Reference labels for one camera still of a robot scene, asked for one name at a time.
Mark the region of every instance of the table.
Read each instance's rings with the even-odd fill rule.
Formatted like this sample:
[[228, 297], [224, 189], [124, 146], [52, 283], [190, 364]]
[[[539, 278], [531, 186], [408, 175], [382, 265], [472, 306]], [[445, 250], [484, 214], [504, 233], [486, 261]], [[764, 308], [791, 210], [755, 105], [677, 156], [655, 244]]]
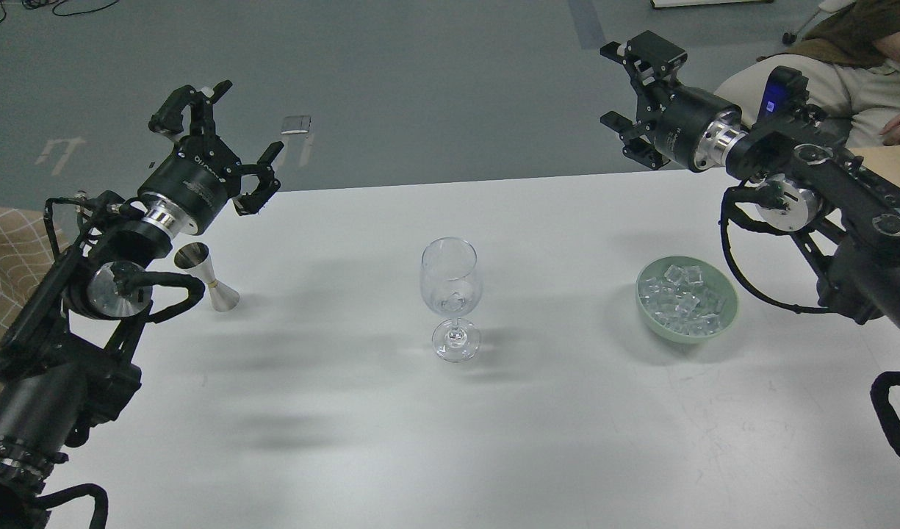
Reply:
[[[147, 328], [143, 388], [46, 492], [104, 486], [110, 527], [900, 527], [900, 459], [868, 397], [900, 370], [889, 321], [741, 290], [735, 327], [685, 346], [635, 310], [655, 258], [726, 270], [719, 198], [734, 183], [664, 170], [226, 209], [175, 247], [208, 244], [241, 304]], [[486, 277], [469, 316], [483, 350], [464, 364], [430, 352], [440, 318], [417, 290], [420, 252], [447, 235], [475, 245]], [[788, 239], [733, 238], [759, 288], [813, 302]], [[90, 509], [57, 509], [49, 528], [84, 527]]]
[[654, 9], [661, 7], [706, 6], [706, 4], [737, 4], [741, 2], [766, 2], [768, 0], [651, 0]]

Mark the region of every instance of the plaid fabric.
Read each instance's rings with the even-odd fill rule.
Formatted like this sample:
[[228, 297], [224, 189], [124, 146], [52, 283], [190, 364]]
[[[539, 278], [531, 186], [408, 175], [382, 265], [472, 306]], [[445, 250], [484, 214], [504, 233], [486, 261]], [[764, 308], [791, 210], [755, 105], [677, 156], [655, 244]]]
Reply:
[[0, 338], [52, 262], [41, 214], [0, 208]]

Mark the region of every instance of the green bowl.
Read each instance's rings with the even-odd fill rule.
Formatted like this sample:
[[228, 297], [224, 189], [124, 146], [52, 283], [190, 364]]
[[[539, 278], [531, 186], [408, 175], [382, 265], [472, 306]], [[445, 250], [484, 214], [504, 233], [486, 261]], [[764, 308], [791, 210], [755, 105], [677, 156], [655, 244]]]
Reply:
[[[699, 267], [701, 267], [702, 278], [705, 281], [705, 285], [714, 290], [715, 294], [723, 299], [723, 306], [721, 312], [719, 312], [719, 317], [721, 318], [721, 328], [719, 331], [698, 336], [673, 331], [671, 328], [665, 327], [658, 319], [655, 319], [655, 316], [645, 308], [644, 304], [642, 304], [642, 300], [638, 294], [640, 292], [641, 282], [648, 280], [648, 278], [662, 278], [665, 271], [668, 270], [671, 265], [679, 265], [679, 267], [693, 267], [694, 265], [699, 265]], [[738, 293], [734, 289], [734, 285], [731, 284], [731, 281], [728, 280], [725, 275], [721, 274], [720, 270], [712, 267], [712, 265], [707, 262], [695, 259], [694, 257], [671, 255], [650, 262], [645, 268], [642, 268], [642, 271], [638, 274], [638, 278], [636, 278], [635, 294], [636, 305], [638, 306], [638, 311], [642, 314], [642, 317], [645, 318], [645, 325], [652, 329], [652, 332], [655, 332], [658, 336], [668, 339], [671, 342], [677, 342], [677, 344], [701, 344], [701, 342], [706, 342], [715, 336], [721, 335], [722, 332], [727, 331], [728, 328], [731, 328], [736, 317], [738, 317], [739, 301]]]

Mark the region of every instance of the metal jigger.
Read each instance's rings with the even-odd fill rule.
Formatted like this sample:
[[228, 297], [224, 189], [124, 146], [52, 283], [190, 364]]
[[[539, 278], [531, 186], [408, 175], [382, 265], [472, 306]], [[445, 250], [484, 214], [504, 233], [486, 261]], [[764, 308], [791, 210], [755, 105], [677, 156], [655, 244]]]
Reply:
[[241, 294], [215, 278], [215, 269], [212, 268], [211, 251], [208, 251], [208, 245], [204, 243], [184, 245], [175, 254], [175, 265], [208, 285], [208, 294], [212, 299], [212, 307], [215, 308], [215, 311], [227, 312], [229, 309], [233, 309], [238, 301], [241, 301]]

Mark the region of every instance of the khaki pants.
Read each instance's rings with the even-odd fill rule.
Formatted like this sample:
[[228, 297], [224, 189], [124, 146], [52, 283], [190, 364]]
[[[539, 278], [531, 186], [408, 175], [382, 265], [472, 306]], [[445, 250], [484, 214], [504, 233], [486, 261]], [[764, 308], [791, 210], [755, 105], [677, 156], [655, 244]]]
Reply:
[[880, 129], [900, 113], [900, 64], [890, 60], [875, 68], [852, 68], [781, 54], [739, 71], [715, 94], [741, 105], [743, 123], [751, 126], [756, 123], [766, 78], [777, 66], [799, 70], [809, 78], [809, 103], [819, 105], [832, 118], [852, 120], [846, 147], [882, 145]]

